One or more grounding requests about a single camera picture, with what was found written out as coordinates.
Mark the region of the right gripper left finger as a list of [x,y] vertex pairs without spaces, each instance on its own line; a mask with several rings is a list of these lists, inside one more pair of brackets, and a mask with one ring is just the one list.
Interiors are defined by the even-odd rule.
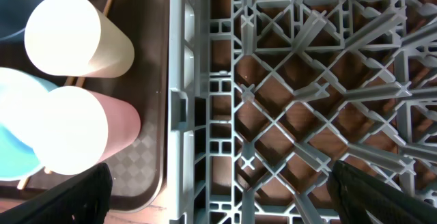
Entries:
[[1,213],[1,224],[103,223],[113,180],[99,163],[56,187]]

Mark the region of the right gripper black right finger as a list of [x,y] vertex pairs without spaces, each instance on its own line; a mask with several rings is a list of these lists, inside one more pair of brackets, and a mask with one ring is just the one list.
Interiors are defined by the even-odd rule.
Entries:
[[326,183],[342,223],[435,223],[436,208],[338,160]]

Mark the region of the pink plastic cup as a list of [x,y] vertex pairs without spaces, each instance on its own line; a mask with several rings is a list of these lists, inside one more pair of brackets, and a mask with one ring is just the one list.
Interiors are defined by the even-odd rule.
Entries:
[[62,175],[75,175],[101,163],[131,145],[141,120],[129,103],[64,86],[38,100],[31,138],[44,167]]

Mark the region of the light blue bowl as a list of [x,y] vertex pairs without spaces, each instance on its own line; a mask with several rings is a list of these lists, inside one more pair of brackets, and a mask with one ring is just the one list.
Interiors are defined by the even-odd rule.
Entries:
[[13,68],[1,68],[1,180],[15,181],[42,169],[31,129],[36,102],[57,85]]

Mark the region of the cream plastic cup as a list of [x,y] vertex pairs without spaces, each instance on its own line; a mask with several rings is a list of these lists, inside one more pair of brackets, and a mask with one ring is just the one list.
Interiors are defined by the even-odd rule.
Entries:
[[135,58],[131,40],[89,0],[43,0],[24,42],[32,64],[53,76],[115,78]]

